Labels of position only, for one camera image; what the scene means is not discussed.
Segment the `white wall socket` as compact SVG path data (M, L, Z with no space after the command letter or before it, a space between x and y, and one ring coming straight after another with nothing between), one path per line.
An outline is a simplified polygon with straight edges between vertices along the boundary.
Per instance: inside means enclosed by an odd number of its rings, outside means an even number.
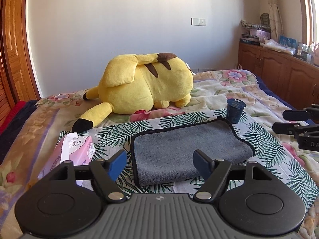
M192 26L206 26L206 20L203 18L191 18Z

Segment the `purple and grey towel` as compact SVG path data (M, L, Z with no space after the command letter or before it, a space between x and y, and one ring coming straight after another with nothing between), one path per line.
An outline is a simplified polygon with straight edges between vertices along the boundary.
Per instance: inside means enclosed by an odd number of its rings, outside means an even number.
M255 155L254 147L241 139L226 119L140 132L131 139L130 152L136 185L179 182L199 176L193 164L195 150L211 159L233 164Z

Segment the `yellow Pikachu plush toy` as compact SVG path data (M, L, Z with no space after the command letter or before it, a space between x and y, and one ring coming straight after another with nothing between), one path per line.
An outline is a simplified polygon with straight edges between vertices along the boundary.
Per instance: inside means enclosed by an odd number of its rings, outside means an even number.
M108 62L99 84L83 95L84 100L101 102L84 112L71 130L90 130L111 113L166 109L170 103L185 107L190 103L192 88L191 69L173 53L116 56Z

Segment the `clutter on cabinet top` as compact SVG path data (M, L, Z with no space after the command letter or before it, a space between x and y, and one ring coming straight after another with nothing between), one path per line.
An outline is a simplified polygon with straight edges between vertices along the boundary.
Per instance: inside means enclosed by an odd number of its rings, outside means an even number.
M307 45L283 35L273 39L269 14L263 13L260 16L260 22L260 24L251 24L241 20L241 27L245 33L242 34L240 42L265 47L279 53L286 53L318 66L318 44L311 42L310 45Z

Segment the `dark blue cup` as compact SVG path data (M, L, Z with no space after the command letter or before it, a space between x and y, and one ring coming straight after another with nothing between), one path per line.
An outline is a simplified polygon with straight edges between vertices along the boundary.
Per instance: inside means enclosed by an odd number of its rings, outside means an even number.
M246 103L239 99L227 99L226 119L232 124L237 124L245 107Z

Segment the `wooden low cabinet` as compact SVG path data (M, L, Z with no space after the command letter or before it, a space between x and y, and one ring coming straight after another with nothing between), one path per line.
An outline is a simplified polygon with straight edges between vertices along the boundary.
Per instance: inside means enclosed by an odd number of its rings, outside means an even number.
M238 44L238 68L262 79L267 88L294 108L318 103L318 67L261 46Z

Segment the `floral curtain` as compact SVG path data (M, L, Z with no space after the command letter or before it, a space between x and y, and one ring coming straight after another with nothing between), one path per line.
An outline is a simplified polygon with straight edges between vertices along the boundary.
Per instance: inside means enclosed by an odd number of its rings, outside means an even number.
M260 12L269 14L271 38L278 42L279 37L283 35L278 0L260 0Z

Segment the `red blanket at bedside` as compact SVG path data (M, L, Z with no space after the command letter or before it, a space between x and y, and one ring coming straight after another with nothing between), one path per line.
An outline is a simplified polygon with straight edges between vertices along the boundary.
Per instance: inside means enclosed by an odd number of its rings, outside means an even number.
M17 115L17 113L25 106L25 101L19 101L16 105L8 112L4 120L1 122L0 134L2 134L8 127L9 123Z

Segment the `wooden louvered wardrobe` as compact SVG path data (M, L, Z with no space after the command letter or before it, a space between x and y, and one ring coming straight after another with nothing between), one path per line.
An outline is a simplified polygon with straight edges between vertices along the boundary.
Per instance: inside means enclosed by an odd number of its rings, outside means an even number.
M27 38L27 0L1 0L1 123L19 101L39 99Z

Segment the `pink tissue box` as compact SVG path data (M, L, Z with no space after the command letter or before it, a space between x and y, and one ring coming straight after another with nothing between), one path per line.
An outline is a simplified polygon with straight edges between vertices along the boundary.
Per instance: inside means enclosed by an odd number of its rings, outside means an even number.
M74 166L88 165L93 158L95 150L91 136L77 133L65 135L54 148L53 153L40 171L38 180L65 160L72 161Z

